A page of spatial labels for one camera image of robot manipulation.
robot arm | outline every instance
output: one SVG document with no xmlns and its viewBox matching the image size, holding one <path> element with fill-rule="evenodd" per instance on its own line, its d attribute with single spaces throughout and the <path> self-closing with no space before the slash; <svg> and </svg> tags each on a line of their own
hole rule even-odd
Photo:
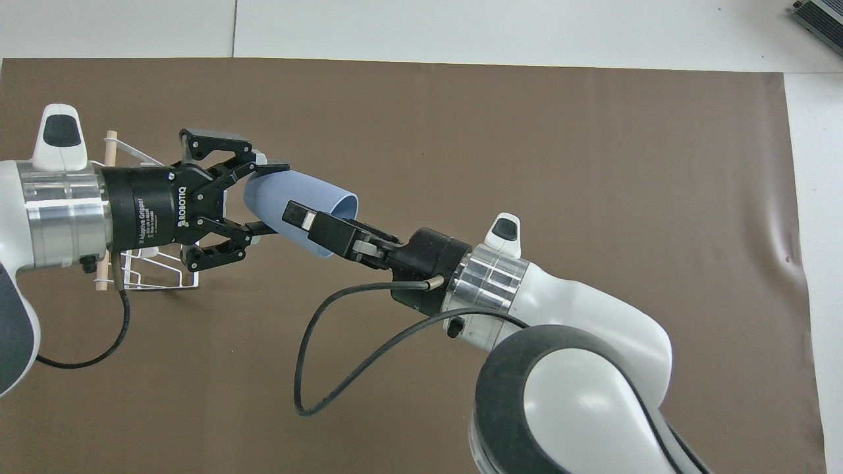
<svg viewBox="0 0 843 474">
<path fill-rule="evenodd" d="M 249 186 L 247 194 L 271 186 L 271 177 Z M 298 202 L 287 204 L 281 220 L 275 225 L 293 225 L 339 256 L 392 270 L 395 281 L 442 277 L 438 293 L 393 290 L 395 300 L 428 316 L 484 308 L 529 325 L 471 313 L 445 321 L 450 337 L 491 351 L 470 426 L 481 472 L 709 472 L 658 410 L 672 365 L 664 329 L 608 294 L 521 259 L 512 214 L 500 214 L 474 249 L 430 229 L 403 244 Z"/>
<path fill-rule="evenodd" d="M 18 272 L 77 263 L 94 272 L 106 249 L 170 243 L 185 245 L 181 260 L 198 271 L 243 260 L 254 237 L 273 232 L 226 219 L 224 192 L 253 172 L 289 166 L 259 165 L 251 144 L 233 134 L 185 129 L 180 139 L 185 156 L 172 166 L 95 169 L 76 110 L 53 104 L 44 109 L 32 158 L 0 162 L 0 396 L 20 382 L 40 345 Z M 215 150 L 234 156 L 202 168 L 198 161 Z M 208 234 L 227 239 L 196 245 Z"/>
</svg>

brown mat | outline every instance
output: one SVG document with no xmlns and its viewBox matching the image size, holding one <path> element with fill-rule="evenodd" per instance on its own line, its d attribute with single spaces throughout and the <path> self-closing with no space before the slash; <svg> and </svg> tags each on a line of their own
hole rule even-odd
<svg viewBox="0 0 843 474">
<path fill-rule="evenodd" d="M 525 258 L 664 325 L 675 366 L 663 410 L 715 471 L 824 472 L 780 74 L 7 59 L 4 159 L 31 155 L 41 110 L 58 101 L 78 108 L 94 159 L 107 129 L 165 162 L 180 157 L 182 127 L 238 132 L 355 191 L 361 220 L 404 238 L 428 226 L 475 244 L 498 212 L 515 213 Z M 245 221 L 237 194 L 230 217 Z M 112 358 L 36 365 L 0 400 L 0 471 L 473 472 L 484 353 L 439 330 L 315 418 L 293 410 L 312 311 L 388 277 L 276 237 L 204 272 L 199 290 L 131 294 Z M 119 299 L 80 268 L 22 281 L 44 354 L 89 358 L 117 333 Z M 388 294 L 338 304 L 314 336 L 306 399 L 418 318 Z"/>
</svg>

white wire rack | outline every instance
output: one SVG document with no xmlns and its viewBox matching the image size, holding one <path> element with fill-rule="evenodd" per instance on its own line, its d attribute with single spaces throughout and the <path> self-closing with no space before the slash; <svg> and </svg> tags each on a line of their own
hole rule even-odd
<svg viewBox="0 0 843 474">
<path fill-rule="evenodd" d="M 148 249 L 127 250 L 121 253 L 123 260 L 123 287 L 127 290 L 165 290 L 165 289 L 189 289 L 199 287 L 199 272 L 188 272 L 182 267 L 178 257 L 166 254 L 158 247 Z M 153 265 L 162 270 L 164 275 L 161 279 L 170 279 L 174 284 L 149 284 L 143 282 L 143 275 L 137 269 L 136 264 Z M 110 278 L 95 279 L 94 282 L 114 283 Z"/>
</svg>

